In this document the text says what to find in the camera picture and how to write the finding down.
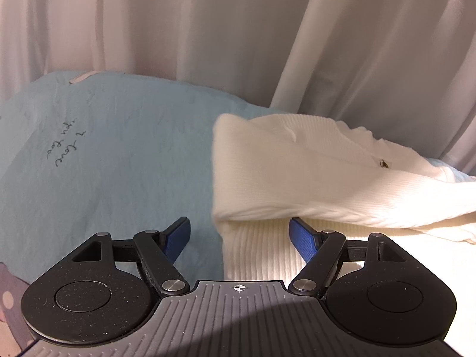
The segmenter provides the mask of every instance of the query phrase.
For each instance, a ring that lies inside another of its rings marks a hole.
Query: ribbed knit fabric
[[[289,240],[293,216],[349,239],[382,232],[453,290],[458,312],[446,340],[476,356],[475,182],[455,183],[412,149],[310,115],[220,116],[213,175],[227,279],[287,285],[304,266]]]

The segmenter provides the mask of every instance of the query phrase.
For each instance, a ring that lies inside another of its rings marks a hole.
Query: sheer drape
[[[0,101],[60,69],[160,76],[364,126],[476,175],[475,5],[0,0]]]

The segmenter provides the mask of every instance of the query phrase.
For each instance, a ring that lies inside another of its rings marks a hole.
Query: blue sheet
[[[132,238],[187,216],[191,239],[176,267],[191,284],[222,279],[212,127],[222,113],[275,111],[122,73],[70,84],[78,74],[50,73],[0,106],[0,262],[32,282],[95,232]]]

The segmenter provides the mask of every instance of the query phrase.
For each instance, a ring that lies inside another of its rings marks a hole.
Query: white curtain
[[[364,126],[476,175],[475,6],[0,0],[0,101],[54,70],[160,76]]]

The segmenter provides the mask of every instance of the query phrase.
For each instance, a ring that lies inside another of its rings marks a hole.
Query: gray gripper base
[[[151,319],[123,339],[81,348],[42,340],[24,354],[25,357],[458,355],[439,341],[412,348],[391,348],[355,339],[327,317],[316,299],[293,295],[280,282],[208,281],[199,282],[197,289],[189,294],[163,299]]]

